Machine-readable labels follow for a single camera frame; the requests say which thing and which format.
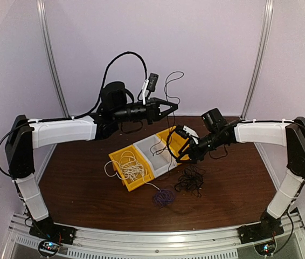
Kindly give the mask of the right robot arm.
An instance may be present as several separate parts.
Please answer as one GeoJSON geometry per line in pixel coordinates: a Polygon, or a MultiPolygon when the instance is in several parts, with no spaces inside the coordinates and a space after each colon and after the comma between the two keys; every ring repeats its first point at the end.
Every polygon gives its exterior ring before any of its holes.
{"type": "Polygon", "coordinates": [[[188,126],[176,126],[173,132],[186,143],[175,157],[177,162],[197,163],[205,154],[219,146],[244,143],[260,143],[285,147],[287,149],[286,175],[273,199],[263,212],[256,233],[268,238],[276,231],[280,218],[298,198],[305,185],[305,118],[293,120],[243,120],[232,122],[214,108],[202,115],[208,134],[199,137],[188,126]]]}

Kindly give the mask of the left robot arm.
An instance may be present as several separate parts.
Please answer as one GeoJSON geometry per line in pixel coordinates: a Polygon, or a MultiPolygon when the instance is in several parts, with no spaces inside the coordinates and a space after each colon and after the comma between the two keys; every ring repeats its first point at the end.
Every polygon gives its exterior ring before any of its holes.
{"type": "Polygon", "coordinates": [[[89,112],[69,118],[28,119],[15,118],[11,131],[1,140],[10,177],[22,196],[33,221],[33,227],[47,240],[56,237],[58,229],[45,205],[34,177],[34,149],[72,141],[92,141],[109,138],[123,122],[148,124],[160,121],[178,109],[178,104],[150,96],[134,101],[124,82],[114,81],[100,91],[100,105],[89,112]]]}

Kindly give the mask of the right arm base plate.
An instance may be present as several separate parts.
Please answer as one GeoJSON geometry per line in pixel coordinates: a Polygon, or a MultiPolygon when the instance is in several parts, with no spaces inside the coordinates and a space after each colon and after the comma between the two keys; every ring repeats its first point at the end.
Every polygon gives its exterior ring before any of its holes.
{"type": "Polygon", "coordinates": [[[282,226],[270,228],[269,226],[264,226],[261,222],[251,225],[242,225],[237,231],[241,244],[266,240],[285,232],[282,226]]]}

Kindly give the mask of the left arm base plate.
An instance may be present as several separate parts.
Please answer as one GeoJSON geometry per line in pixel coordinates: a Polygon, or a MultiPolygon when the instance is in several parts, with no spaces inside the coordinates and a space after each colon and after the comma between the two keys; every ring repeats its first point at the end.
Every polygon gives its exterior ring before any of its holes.
{"type": "Polygon", "coordinates": [[[76,229],[54,223],[34,222],[30,227],[29,234],[44,240],[59,244],[72,245],[76,229]]]}

